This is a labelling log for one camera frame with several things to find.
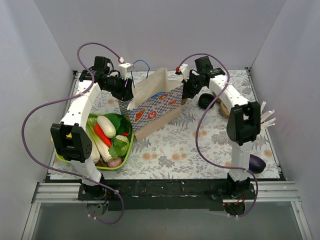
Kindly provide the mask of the brown paper coffee cup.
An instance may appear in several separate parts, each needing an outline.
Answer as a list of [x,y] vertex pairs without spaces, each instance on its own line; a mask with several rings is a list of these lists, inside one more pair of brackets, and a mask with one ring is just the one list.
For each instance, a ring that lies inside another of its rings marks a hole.
[[181,105],[184,105],[187,102],[187,98],[181,100]]

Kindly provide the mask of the blue checkered paper bag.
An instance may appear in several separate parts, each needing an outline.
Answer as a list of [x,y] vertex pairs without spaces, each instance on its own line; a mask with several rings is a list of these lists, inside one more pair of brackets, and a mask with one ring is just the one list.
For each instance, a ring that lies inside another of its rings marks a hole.
[[183,83],[169,80],[166,67],[142,79],[131,90],[133,97],[119,100],[118,105],[121,114],[129,119],[137,141],[180,115]]

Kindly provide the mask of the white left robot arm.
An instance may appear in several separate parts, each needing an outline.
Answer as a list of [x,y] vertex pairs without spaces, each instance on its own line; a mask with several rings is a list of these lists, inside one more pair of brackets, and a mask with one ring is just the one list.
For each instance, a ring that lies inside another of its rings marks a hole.
[[100,183],[102,174],[91,157],[93,144],[86,133],[86,124],[93,103],[101,91],[108,91],[113,97],[127,101],[133,98],[132,79],[127,77],[133,68],[125,62],[118,66],[117,74],[112,75],[111,60],[96,56],[94,65],[79,75],[77,94],[60,123],[52,124],[51,137],[56,153],[73,165],[81,175],[81,182],[90,186],[89,194],[95,200],[106,196],[106,187]]

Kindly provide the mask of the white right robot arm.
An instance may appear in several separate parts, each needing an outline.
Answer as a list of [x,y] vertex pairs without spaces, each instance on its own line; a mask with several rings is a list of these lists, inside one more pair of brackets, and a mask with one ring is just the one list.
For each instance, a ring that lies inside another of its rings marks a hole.
[[207,87],[216,96],[206,110],[209,111],[217,100],[226,106],[229,112],[226,132],[232,147],[231,166],[227,167],[229,172],[225,186],[218,188],[217,192],[237,199],[250,189],[250,178],[254,176],[249,170],[250,156],[252,144],[261,131],[261,106],[243,97],[230,84],[230,73],[225,66],[221,70],[212,66],[212,55],[198,53],[197,56],[196,74],[184,62],[176,68],[176,73],[183,76],[182,99],[192,99]]

